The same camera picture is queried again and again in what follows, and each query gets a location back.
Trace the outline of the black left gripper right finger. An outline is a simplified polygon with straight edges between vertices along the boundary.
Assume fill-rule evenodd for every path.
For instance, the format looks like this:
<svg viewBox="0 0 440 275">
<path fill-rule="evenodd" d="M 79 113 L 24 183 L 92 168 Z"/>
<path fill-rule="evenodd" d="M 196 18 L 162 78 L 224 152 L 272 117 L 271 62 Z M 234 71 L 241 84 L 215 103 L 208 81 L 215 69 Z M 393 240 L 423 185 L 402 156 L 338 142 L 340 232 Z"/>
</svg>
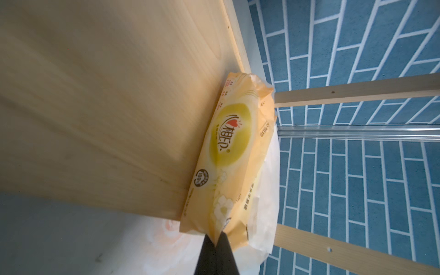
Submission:
<svg viewBox="0 0 440 275">
<path fill-rule="evenodd" d="M 215 247 L 216 271 L 218 275 L 239 275 L 228 236 L 222 232 Z"/>
</svg>

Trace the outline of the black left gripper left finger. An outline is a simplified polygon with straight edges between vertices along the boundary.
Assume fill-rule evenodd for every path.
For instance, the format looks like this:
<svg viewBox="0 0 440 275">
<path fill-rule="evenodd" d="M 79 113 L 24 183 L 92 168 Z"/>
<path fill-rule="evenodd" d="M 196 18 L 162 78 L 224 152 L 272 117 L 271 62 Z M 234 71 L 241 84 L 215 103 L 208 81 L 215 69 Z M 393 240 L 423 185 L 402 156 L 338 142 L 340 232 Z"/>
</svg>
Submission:
<svg viewBox="0 0 440 275">
<path fill-rule="evenodd" d="M 199 254 L 199 259 L 194 275 L 216 275 L 217 260 L 215 246 L 208 235 L 205 236 Z"/>
</svg>

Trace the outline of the orange white tissue pack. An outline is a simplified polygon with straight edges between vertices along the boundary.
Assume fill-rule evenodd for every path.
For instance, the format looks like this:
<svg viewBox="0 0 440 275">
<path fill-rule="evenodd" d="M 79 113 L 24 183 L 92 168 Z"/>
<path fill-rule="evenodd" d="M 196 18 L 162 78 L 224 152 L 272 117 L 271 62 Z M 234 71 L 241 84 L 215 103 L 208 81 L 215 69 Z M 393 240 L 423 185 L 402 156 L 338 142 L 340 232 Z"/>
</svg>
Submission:
<svg viewBox="0 0 440 275">
<path fill-rule="evenodd" d="M 275 242 L 280 149 L 273 88 L 231 73 L 206 131 L 180 232 L 226 234 L 240 270 L 262 264 Z"/>
</svg>

